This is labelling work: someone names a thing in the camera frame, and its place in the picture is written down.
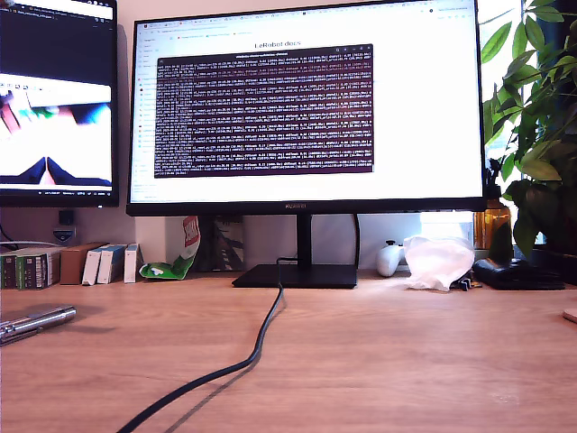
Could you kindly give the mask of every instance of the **silver pen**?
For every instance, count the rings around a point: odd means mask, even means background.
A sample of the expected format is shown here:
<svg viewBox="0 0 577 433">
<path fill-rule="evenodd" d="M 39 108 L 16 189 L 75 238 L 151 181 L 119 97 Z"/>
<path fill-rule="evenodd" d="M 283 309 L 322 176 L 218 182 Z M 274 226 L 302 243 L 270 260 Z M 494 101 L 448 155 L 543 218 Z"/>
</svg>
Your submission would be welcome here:
<svg viewBox="0 0 577 433">
<path fill-rule="evenodd" d="M 0 323 L 0 345 L 9 345 L 28 336 L 35 336 L 42 330 L 66 323 L 75 316 L 76 308 L 68 305 L 30 314 L 25 318 L 2 322 Z"/>
</svg>

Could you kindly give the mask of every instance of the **brown box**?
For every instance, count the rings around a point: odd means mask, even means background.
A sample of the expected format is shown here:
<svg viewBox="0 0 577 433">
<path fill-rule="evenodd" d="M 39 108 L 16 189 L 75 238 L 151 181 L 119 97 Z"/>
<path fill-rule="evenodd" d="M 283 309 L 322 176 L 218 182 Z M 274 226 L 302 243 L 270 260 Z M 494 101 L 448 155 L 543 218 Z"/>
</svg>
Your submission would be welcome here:
<svg viewBox="0 0 577 433">
<path fill-rule="evenodd" d="M 71 246 L 60 253 L 60 284 L 82 284 L 82 273 L 87 253 L 105 242 Z"/>
</svg>

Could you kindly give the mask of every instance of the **white plastic bag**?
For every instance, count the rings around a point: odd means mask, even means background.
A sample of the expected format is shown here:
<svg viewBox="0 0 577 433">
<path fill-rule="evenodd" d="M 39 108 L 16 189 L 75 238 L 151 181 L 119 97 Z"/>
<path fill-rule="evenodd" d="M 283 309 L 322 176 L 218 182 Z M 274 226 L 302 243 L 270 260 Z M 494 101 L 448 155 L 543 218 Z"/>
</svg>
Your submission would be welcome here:
<svg viewBox="0 0 577 433">
<path fill-rule="evenodd" d="M 449 291 L 475 261 L 475 250 L 462 238 L 427 239 L 412 236 L 405 239 L 405 260 L 411 271 L 406 281 L 413 289 Z"/>
</svg>

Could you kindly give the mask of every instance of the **green bag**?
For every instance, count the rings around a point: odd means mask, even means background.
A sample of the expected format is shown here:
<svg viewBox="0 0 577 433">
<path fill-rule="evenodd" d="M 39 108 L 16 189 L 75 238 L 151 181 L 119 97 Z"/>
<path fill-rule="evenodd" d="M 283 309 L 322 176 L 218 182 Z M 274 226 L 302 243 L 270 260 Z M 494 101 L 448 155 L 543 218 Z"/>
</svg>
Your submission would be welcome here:
<svg viewBox="0 0 577 433">
<path fill-rule="evenodd" d="M 188 269 L 192 266 L 197 256 L 200 245 L 200 230 L 198 218 L 189 216 L 182 222 L 184 228 L 184 251 L 173 264 L 169 263 L 145 263 L 140 269 L 141 276 L 145 278 L 157 278 L 161 280 L 183 280 Z"/>
</svg>

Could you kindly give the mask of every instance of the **amber glass bottle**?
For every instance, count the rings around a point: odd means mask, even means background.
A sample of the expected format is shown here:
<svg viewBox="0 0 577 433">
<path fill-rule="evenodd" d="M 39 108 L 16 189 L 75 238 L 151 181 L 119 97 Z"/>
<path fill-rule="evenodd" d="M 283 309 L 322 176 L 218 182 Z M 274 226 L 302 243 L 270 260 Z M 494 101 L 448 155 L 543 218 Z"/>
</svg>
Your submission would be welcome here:
<svg viewBox="0 0 577 433">
<path fill-rule="evenodd" d="M 500 187 L 490 193 L 487 210 L 474 214 L 474 243 L 476 249 L 488 250 L 493 235 L 499 227 L 511 221 L 511 212 L 499 200 Z"/>
</svg>

